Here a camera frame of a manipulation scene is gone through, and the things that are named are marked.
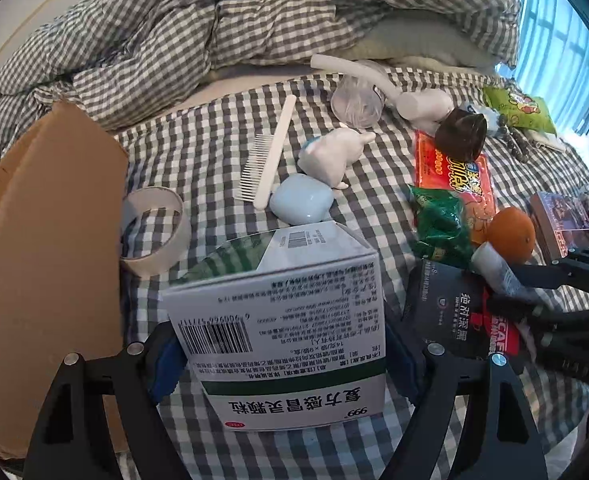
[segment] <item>green stripe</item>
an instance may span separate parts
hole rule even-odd
[[[257,270],[273,236],[274,232],[270,231],[225,242],[196,266],[191,267],[181,278],[173,280],[170,284],[193,283],[238,272]]]
[[[323,372],[322,374],[268,379],[267,381],[203,381],[208,395],[252,396],[306,392],[329,388],[337,384],[352,383],[385,373],[385,359],[377,359],[362,365]]]

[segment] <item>checkered blanket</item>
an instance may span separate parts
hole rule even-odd
[[[448,16],[516,64],[519,0],[81,0],[0,71],[0,158],[65,97],[107,130],[184,101],[210,71],[346,48],[392,9]]]
[[[442,88],[456,102],[482,102],[482,87],[505,85],[499,78],[439,74],[398,69],[390,74],[404,90]],[[167,319],[159,290],[225,240],[284,227],[270,211],[257,212],[251,203],[233,198],[255,132],[274,129],[288,94],[297,96],[289,137],[279,164],[283,181],[297,172],[301,146],[312,136],[339,126],[329,97],[340,76],[316,75],[229,95],[131,128],[118,139],[130,156],[128,191],[144,186],[175,189],[186,202],[192,239],[187,258],[160,279],[141,281],[130,274],[122,280],[129,340],[145,340]],[[338,194],[333,219],[362,234],[378,248],[388,303],[399,314],[405,300],[409,270],[415,263],[415,239],[408,204],[415,177],[414,134],[393,110],[384,110],[376,140],[348,168],[349,189]],[[533,151],[529,164],[514,160],[494,139],[485,145],[498,206],[527,208],[538,190],[573,193],[589,182],[577,154]],[[165,241],[176,218],[162,211],[138,221],[124,240],[127,253],[141,254]],[[537,249],[536,257],[542,261]],[[550,294],[559,308],[589,308],[589,295],[570,288]],[[561,375],[528,365],[521,377],[546,450],[577,425],[589,405],[589,388]],[[465,417],[459,398],[435,478],[446,478]],[[159,406],[172,440],[193,478],[203,479],[375,479],[383,471],[411,416],[411,406],[388,380],[382,414],[296,431],[238,433],[226,431],[209,406],[196,378],[186,371],[175,392]]]

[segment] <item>metal screw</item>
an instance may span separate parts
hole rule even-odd
[[[76,364],[76,362],[79,360],[79,354],[75,354],[75,352],[69,353],[68,355],[65,356],[65,358],[63,359],[63,362],[65,364],[67,364],[68,366],[72,366],[73,364]]]
[[[492,354],[492,362],[497,366],[507,365],[507,359],[503,354]]]
[[[546,332],[541,338],[541,346],[548,347],[552,343],[552,334]]]
[[[143,343],[137,341],[128,345],[128,353],[130,355],[139,355],[141,352],[143,352]]]
[[[439,345],[439,343],[430,343],[427,346],[427,351],[430,352],[432,355],[445,354],[445,348],[443,348],[443,345]]]

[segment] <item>tape roll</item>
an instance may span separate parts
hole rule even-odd
[[[159,208],[179,213],[178,226],[172,236],[150,254],[136,258],[121,258],[121,263],[130,272],[145,280],[169,270],[181,259],[190,245],[190,219],[184,214],[183,200],[167,187],[143,187],[126,197],[121,213],[121,236],[134,219],[140,218],[146,211]]]

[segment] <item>green snack bag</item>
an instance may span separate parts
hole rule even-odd
[[[466,269],[473,251],[463,221],[463,202],[447,189],[409,188],[417,210],[415,255]]]
[[[557,134],[548,105],[542,97],[530,97],[516,89],[486,86],[483,89],[487,104],[507,117],[508,124],[537,132]]]

